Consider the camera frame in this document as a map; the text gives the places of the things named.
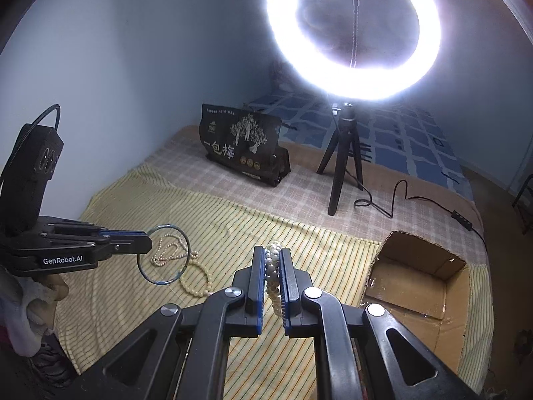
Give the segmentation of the left hand in white glove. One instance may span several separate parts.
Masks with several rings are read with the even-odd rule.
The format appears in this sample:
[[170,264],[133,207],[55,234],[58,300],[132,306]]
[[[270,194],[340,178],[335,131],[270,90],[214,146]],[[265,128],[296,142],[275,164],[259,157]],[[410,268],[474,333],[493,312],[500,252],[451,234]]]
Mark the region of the left hand in white glove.
[[30,358],[53,329],[57,303],[69,294],[59,275],[19,277],[1,268],[1,325],[14,352]]

